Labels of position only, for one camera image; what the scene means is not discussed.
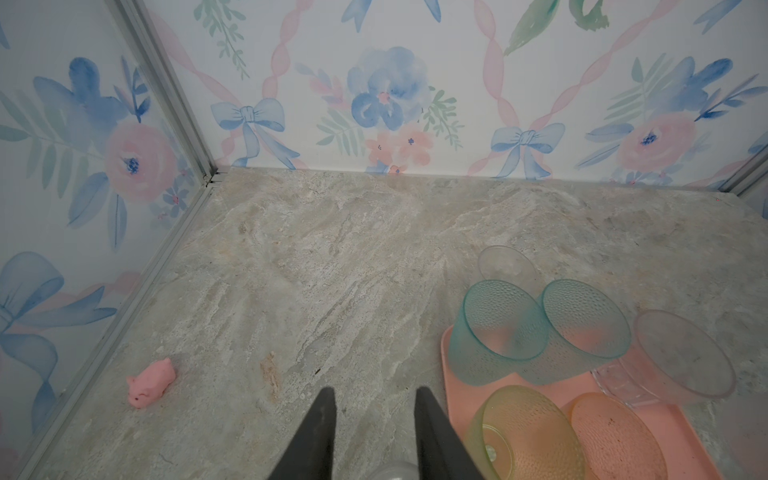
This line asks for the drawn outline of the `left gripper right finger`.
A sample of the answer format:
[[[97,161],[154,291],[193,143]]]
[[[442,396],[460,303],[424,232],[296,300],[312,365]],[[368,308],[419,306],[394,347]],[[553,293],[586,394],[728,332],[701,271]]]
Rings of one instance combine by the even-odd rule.
[[[483,479],[445,412],[426,386],[416,391],[414,420],[421,480]]]

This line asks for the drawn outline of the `clear textured cup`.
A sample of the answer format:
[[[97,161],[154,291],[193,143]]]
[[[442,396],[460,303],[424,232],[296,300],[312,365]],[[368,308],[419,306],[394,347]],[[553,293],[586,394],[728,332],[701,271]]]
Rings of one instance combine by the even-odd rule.
[[[729,358],[693,322],[648,310],[635,318],[632,332],[626,354],[592,371],[603,393],[638,408],[720,400],[734,392]]]

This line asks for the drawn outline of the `pink toy pig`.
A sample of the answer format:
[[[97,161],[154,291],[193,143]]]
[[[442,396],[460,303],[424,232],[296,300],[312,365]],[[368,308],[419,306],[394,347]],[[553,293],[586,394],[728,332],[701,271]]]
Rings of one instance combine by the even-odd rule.
[[[175,380],[176,372],[170,358],[153,362],[138,376],[126,378],[128,403],[136,409],[146,408],[159,400]]]

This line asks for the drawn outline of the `yellow-green textured cup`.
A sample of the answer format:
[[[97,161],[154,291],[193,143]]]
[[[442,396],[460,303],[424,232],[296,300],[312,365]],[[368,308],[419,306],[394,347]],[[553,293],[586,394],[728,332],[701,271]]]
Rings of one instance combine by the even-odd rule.
[[[486,479],[583,479],[586,460],[566,415],[524,386],[495,391],[477,410],[463,438]]]

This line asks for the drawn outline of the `tall teal textured cup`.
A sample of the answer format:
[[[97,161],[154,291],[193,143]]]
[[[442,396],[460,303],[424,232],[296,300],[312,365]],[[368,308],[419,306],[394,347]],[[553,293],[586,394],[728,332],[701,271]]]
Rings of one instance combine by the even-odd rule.
[[[447,361],[460,381],[482,386],[520,371],[548,340],[543,311],[531,295],[506,281],[482,280],[463,299]]]

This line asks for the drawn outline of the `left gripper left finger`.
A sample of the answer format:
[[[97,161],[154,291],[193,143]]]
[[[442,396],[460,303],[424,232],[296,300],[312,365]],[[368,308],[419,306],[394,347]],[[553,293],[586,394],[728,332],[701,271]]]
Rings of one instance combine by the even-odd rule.
[[[268,479],[331,479],[336,420],[334,389],[324,387]]]

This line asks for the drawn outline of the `pink plastic tray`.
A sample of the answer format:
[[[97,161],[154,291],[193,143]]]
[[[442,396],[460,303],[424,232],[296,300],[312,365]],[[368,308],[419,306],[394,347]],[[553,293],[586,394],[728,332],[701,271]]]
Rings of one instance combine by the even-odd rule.
[[[454,375],[448,364],[447,354],[451,334],[451,328],[447,328],[442,334],[440,351],[447,415],[459,437],[465,435],[473,416],[488,397],[505,386],[531,387],[559,407],[565,406],[579,395],[600,391],[589,373],[545,386],[533,386],[516,373],[482,386],[465,384]],[[719,479],[721,477],[714,461],[680,407],[655,404],[640,407],[635,410],[635,413],[658,442],[664,454],[670,479]]]

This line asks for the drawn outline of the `orange textured cup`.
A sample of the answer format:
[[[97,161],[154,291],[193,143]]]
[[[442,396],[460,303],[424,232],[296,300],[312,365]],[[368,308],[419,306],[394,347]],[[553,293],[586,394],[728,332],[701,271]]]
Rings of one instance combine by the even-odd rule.
[[[662,450],[645,423],[602,393],[584,393],[562,407],[585,457],[587,479],[666,479]]]

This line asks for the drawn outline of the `small clear glass back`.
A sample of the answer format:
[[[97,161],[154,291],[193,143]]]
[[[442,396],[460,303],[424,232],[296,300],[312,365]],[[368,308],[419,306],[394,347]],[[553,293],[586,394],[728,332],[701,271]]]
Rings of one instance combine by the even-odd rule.
[[[484,280],[514,284],[531,296],[538,296],[545,284],[539,270],[521,252],[508,246],[492,245],[481,251],[478,269]]]

